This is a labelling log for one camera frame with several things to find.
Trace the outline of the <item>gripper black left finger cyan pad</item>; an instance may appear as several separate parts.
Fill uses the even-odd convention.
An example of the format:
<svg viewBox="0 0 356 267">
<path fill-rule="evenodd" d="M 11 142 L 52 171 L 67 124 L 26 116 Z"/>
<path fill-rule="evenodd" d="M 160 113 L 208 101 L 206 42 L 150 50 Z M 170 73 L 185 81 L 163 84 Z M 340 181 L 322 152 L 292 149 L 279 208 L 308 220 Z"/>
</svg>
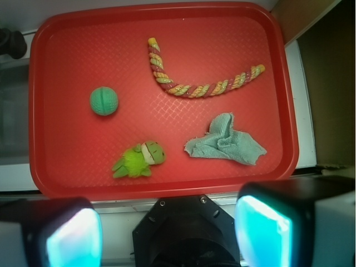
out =
<svg viewBox="0 0 356 267">
<path fill-rule="evenodd" d="M 100 266 L 102 224 L 82 197 L 1 202 L 1 266 Z"/>
</svg>

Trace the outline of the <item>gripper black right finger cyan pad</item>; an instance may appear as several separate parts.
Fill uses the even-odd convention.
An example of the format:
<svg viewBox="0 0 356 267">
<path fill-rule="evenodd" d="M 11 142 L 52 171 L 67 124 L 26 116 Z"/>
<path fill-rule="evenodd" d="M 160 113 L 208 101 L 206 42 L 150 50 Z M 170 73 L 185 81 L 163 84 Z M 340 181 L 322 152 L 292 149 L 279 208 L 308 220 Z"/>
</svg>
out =
<svg viewBox="0 0 356 267">
<path fill-rule="evenodd" d="M 354 266 L 355 180 L 249 182 L 238 194 L 235 233 L 248 266 Z"/>
</svg>

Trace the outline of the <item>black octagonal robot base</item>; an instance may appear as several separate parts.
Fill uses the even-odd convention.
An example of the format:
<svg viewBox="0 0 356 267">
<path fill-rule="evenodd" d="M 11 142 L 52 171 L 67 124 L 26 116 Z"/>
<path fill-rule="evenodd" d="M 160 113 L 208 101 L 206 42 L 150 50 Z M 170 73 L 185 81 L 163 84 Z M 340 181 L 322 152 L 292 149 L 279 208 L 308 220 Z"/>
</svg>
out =
<svg viewBox="0 0 356 267">
<path fill-rule="evenodd" d="M 136 266 L 240 266 L 235 220 L 206 195 L 156 201 L 132 232 Z"/>
</svg>

